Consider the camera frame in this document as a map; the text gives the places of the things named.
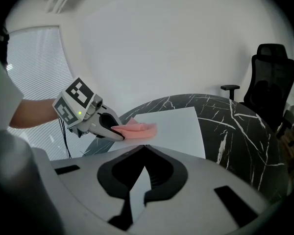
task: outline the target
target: human arm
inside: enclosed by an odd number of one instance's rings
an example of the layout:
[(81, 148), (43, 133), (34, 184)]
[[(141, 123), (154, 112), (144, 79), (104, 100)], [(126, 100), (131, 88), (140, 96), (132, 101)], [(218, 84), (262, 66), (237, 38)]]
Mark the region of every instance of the human arm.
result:
[(23, 99), (16, 109), (10, 127), (31, 128), (58, 118), (52, 107), (54, 99), (27, 100)]

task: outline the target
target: wooden floor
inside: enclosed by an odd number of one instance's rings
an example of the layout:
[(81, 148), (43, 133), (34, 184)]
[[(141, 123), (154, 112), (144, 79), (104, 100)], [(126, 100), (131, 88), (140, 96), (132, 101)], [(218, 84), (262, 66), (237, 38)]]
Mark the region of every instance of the wooden floor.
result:
[[(291, 141), (294, 141), (294, 127), (291, 130), (287, 129), (285, 134), (279, 139), (288, 168), (294, 167), (294, 145), (289, 147)], [(290, 184), (291, 187), (294, 187), (294, 171), (290, 172)]]

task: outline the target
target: towel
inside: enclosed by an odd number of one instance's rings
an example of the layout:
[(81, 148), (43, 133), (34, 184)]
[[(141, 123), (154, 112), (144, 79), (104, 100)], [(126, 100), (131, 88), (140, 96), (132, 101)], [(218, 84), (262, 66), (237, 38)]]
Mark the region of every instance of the towel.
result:
[(125, 139), (152, 138), (157, 133), (156, 123), (139, 123), (132, 117), (126, 125), (117, 125), (111, 128), (120, 132)]

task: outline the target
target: window blind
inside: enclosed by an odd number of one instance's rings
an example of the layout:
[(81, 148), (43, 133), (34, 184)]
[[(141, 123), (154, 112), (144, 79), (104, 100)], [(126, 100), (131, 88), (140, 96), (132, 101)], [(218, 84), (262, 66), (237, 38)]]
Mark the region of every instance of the window blind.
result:
[[(56, 98), (72, 80), (63, 52), (58, 27), (35, 27), (10, 34), (7, 72), (24, 94), (24, 99)], [(58, 120), (29, 129), (8, 128), (30, 146), (44, 149), (50, 160), (68, 157)], [(95, 139), (87, 134), (78, 138), (68, 130), (72, 157), (81, 157)]]

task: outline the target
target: round table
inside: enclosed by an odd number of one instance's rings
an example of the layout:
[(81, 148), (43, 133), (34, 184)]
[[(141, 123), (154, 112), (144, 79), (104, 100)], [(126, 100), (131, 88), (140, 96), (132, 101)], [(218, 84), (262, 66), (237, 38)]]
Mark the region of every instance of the round table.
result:
[[(206, 159), (212, 160), (260, 191), (270, 203), (286, 196), (288, 172), (278, 140), (252, 110), (227, 98), (207, 94), (167, 96), (142, 104), (120, 117), (194, 107)], [(85, 156), (107, 152), (112, 141), (95, 139)]]

